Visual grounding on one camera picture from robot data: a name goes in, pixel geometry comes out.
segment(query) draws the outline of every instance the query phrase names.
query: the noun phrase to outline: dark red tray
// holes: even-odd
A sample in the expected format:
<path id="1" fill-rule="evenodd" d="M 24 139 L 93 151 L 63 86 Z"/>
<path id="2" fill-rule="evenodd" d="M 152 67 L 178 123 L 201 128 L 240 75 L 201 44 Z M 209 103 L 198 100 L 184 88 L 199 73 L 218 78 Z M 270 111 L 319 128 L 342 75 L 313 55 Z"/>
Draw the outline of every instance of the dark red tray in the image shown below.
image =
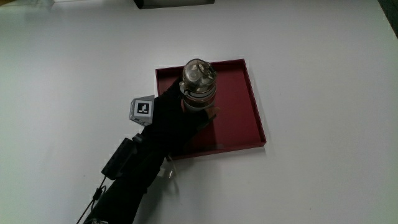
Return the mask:
<path id="1" fill-rule="evenodd" d="M 266 143 L 244 59 L 211 64 L 218 72 L 215 106 L 221 111 L 182 152 L 172 155 L 173 159 L 262 147 Z M 156 70 L 159 95 L 182 75 L 182 70 L 183 66 Z"/>

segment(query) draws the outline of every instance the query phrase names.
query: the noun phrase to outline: black object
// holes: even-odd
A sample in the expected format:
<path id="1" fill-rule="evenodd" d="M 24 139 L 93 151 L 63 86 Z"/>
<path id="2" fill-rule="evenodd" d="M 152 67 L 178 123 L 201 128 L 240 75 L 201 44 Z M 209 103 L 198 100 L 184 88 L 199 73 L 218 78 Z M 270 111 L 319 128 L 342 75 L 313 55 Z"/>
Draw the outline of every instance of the black object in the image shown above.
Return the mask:
<path id="1" fill-rule="evenodd" d="M 398 37 L 398 0 L 379 0 L 379 4 Z"/>
<path id="2" fill-rule="evenodd" d="M 214 4 L 215 0 L 134 0 L 134 2 L 139 9 L 156 9 L 162 7 Z"/>
<path id="3" fill-rule="evenodd" d="M 123 142 L 120 144 L 116 152 L 106 163 L 104 169 L 101 171 L 107 178 L 115 180 L 116 178 L 122 176 L 122 169 L 126 162 L 130 159 L 133 154 L 137 154 L 137 144 L 135 142 L 141 143 L 143 140 L 141 134 L 137 134 L 132 140 L 124 138 Z"/>

